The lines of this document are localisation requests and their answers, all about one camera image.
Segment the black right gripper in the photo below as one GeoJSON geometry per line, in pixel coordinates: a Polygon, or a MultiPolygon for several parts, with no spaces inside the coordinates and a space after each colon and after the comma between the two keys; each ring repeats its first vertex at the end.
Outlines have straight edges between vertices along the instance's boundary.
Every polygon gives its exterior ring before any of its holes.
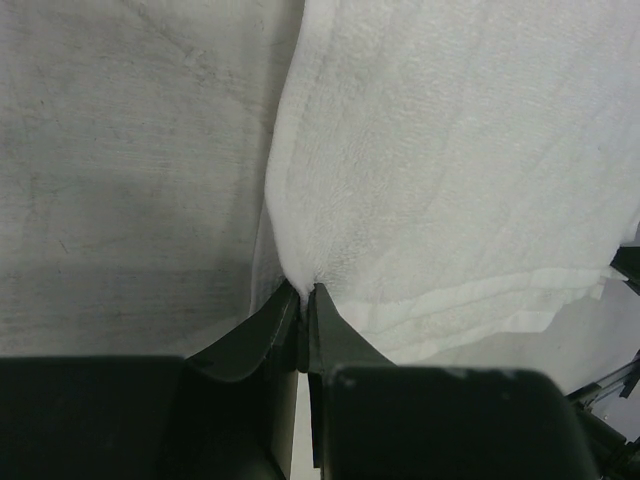
{"type": "Polygon", "coordinates": [[[640,293],[640,247],[621,246],[610,266],[626,278],[626,285],[635,293],[640,293]]]}

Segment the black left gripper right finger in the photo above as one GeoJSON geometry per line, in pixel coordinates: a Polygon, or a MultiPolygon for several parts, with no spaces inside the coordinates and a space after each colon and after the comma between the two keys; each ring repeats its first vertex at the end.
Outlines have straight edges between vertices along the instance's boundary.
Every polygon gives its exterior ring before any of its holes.
{"type": "Polygon", "coordinates": [[[372,381],[395,364],[339,314],[322,284],[309,297],[305,333],[313,466],[345,470],[348,455],[364,451],[360,435],[373,411],[372,381]]]}

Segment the white terry towel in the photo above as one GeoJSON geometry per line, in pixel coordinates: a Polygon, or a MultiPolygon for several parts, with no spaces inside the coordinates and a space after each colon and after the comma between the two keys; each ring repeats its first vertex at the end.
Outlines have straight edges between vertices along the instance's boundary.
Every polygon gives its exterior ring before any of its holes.
{"type": "Polygon", "coordinates": [[[635,1],[308,1],[257,260],[413,363],[545,330],[639,224],[635,1]]]}

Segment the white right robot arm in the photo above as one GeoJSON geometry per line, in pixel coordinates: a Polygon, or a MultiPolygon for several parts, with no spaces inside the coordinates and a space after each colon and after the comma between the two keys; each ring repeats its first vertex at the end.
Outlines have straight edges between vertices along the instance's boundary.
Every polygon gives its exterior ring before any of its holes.
{"type": "Polygon", "coordinates": [[[567,396],[589,442],[601,479],[639,477],[639,302],[622,292],[639,293],[639,246],[622,246],[611,262],[603,319],[590,342],[596,348],[584,362],[601,375],[567,396]]]}

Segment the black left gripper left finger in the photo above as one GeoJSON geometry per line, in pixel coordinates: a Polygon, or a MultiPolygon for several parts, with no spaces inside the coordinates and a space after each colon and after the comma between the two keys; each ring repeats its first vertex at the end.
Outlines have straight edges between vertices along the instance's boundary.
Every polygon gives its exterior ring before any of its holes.
{"type": "Polygon", "coordinates": [[[188,359],[189,478],[289,478],[298,313],[298,294],[283,282],[255,314],[188,359]]]}

